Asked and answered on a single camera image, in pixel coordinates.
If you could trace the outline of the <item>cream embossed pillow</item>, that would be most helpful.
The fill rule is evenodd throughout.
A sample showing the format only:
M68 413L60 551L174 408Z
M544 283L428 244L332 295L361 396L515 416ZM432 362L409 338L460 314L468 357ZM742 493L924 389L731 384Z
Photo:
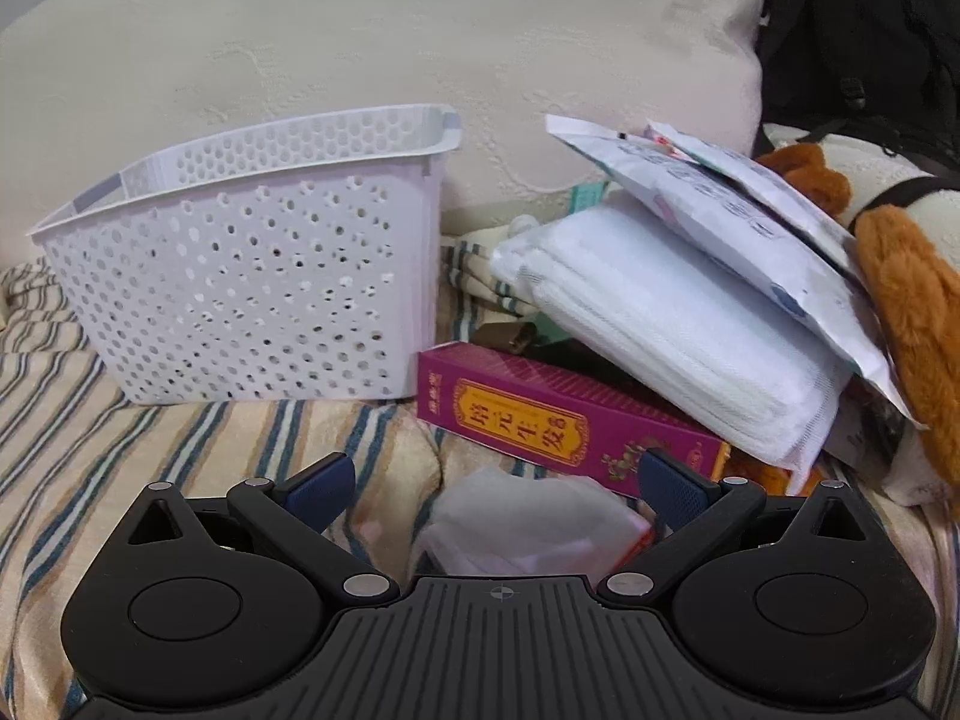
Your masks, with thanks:
M450 227L589 166L547 115L647 122L743 151L761 0L46 0L2 34L2 259L112 172L295 115L443 103L462 117Z

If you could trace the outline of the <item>white printed foil packet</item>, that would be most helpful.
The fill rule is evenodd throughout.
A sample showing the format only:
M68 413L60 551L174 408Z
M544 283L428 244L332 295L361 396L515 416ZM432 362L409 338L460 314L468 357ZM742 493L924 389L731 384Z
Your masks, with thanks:
M735 182L658 142L563 115L545 128L603 169L675 234L758 289L809 328L905 418L866 277L851 280Z

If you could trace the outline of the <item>black backpack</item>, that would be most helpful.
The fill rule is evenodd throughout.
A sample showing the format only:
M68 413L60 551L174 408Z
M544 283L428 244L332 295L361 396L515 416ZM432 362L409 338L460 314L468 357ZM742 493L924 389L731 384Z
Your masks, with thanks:
M958 169L958 0L766 0L763 120Z

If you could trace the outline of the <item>white mesh cloth pack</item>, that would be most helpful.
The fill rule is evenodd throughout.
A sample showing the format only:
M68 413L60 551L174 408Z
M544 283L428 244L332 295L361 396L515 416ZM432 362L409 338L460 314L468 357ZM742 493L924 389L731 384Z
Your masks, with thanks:
M587 348L802 491L851 371L625 192L500 242L491 270Z

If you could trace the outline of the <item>magenta medicine box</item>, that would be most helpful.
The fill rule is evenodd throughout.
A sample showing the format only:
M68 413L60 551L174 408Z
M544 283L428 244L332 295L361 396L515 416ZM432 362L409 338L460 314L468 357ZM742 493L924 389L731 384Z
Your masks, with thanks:
M716 481L731 445L683 416L607 383L470 343L418 355L423 421L545 470L640 494L641 455L659 449Z

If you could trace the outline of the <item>brown plush toy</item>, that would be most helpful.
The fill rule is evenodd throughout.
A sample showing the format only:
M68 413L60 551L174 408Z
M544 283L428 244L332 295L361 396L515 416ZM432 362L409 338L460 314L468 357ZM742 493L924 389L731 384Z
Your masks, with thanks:
M882 488L901 505L958 507L958 181L856 138L791 143L758 162L856 239L896 373L923 431L910 429Z

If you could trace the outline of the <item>striped bed sheet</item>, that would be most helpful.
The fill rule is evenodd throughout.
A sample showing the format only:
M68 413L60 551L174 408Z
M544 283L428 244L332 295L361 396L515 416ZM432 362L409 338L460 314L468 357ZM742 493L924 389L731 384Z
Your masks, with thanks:
M421 422L393 401L139 406L110 378L46 262L5 271L2 335L2 712L64 718L85 699L60 617L89 563L151 481L218 497L252 473L352 457L358 500L335 543L397 580L446 486L482 466L537 468Z

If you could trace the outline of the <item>crumpled white tissue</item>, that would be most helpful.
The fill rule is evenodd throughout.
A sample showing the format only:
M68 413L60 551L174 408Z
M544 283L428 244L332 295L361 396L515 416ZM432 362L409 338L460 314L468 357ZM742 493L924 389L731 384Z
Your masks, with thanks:
M485 466L436 499L413 554L448 575L596 583L651 541L651 523L592 479L521 478Z

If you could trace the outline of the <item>white perforated plastic basket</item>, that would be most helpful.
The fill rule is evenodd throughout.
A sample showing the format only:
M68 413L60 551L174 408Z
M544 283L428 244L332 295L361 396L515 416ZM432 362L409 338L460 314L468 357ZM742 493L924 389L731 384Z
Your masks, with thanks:
M442 104L238 128L124 167L31 237L135 403L407 398L460 138Z

